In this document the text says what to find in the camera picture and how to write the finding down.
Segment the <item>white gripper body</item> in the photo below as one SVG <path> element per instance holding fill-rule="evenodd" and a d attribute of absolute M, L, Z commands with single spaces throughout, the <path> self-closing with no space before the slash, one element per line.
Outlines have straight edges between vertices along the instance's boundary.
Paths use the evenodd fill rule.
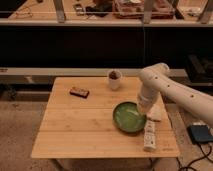
<path fill-rule="evenodd" d="M 156 99 L 149 99 L 143 96 L 137 96 L 137 109 L 140 114 L 147 114 L 156 102 Z"/>

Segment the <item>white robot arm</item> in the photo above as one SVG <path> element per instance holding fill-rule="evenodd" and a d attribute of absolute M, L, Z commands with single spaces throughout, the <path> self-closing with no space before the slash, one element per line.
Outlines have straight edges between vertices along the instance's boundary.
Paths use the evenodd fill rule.
<path fill-rule="evenodd" d="M 162 93 L 213 128 L 213 96 L 173 81 L 168 77 L 169 73 L 170 68 L 165 63 L 140 71 L 142 85 L 138 93 L 139 111 L 148 112 L 156 102 L 158 93 Z"/>

